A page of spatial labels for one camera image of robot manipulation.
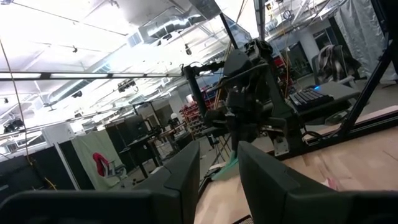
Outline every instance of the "office chair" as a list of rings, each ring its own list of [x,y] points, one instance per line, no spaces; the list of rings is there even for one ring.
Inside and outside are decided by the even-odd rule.
[[[360,66],[361,64],[357,60],[344,53],[343,46],[327,45],[321,49],[318,55],[312,58],[315,85],[317,86],[322,83],[335,81],[355,90],[359,90],[355,80],[359,79],[358,68]],[[351,105],[354,105],[356,102],[355,99],[350,99],[348,101]],[[340,111],[327,118],[318,118],[307,124],[338,124],[348,114],[349,110],[350,109]]]
[[[93,159],[97,166],[98,175],[110,178],[117,177],[121,183],[121,187],[125,188],[124,183],[122,181],[122,176],[127,172],[126,165],[121,164],[116,166],[115,160],[109,161],[106,160],[100,153],[96,152],[93,154]]]

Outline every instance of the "ceiling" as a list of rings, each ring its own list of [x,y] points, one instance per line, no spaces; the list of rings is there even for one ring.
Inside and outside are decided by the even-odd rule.
[[[235,21],[243,1],[240,29],[236,30],[242,33],[244,29],[247,35],[257,37],[253,0],[216,0],[216,3]],[[324,1],[311,2],[316,5]],[[301,0],[285,0],[279,7],[275,4],[273,16],[280,17],[280,12],[286,9],[296,12],[301,3]],[[9,21],[0,23],[0,38],[13,72],[179,73],[181,64],[206,62],[226,49],[229,38],[219,17],[171,32],[169,40],[133,47],[128,43],[140,27],[148,26],[157,16],[194,14],[195,10],[190,9],[188,0],[14,0],[9,5],[0,5],[0,20]],[[186,46],[192,54],[187,54]],[[8,71],[2,55],[0,71]],[[91,113],[110,105],[128,105],[129,101],[150,95],[155,89],[173,88],[171,83],[176,79],[136,79],[139,91],[129,88],[122,93],[117,91],[121,79],[90,81],[81,85],[82,97],[68,96],[54,104],[52,109],[56,110],[52,115],[49,115],[51,108],[44,107],[47,97],[62,86],[77,85],[78,80],[18,81],[16,87],[24,115],[26,112],[29,119],[25,123],[31,127],[71,118],[77,111]],[[0,82],[0,102],[9,99],[7,104],[0,103],[1,124],[18,117],[13,95],[12,82]]]

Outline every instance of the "keyboard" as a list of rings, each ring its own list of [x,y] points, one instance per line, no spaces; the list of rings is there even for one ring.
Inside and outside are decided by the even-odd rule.
[[[334,100],[330,95],[324,95],[313,89],[298,91],[289,95],[298,111],[305,111]]]

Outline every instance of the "wooden table surface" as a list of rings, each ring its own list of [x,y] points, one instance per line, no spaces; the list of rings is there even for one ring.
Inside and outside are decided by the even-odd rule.
[[[358,119],[398,111],[391,106]],[[327,133],[337,126],[327,127]],[[333,179],[338,190],[398,190],[398,127],[284,161],[318,182]],[[210,183],[197,205],[195,224],[231,224],[250,214],[240,177]]]

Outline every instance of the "workbench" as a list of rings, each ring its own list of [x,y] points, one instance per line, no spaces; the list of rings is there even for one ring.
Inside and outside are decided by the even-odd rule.
[[[398,111],[398,106],[361,116],[357,122],[393,111]],[[330,126],[319,133],[338,127]],[[317,182],[332,179],[339,191],[398,190],[398,127],[287,159],[283,163]],[[229,224],[249,214],[237,173],[226,181],[208,184],[197,205],[195,224]]]

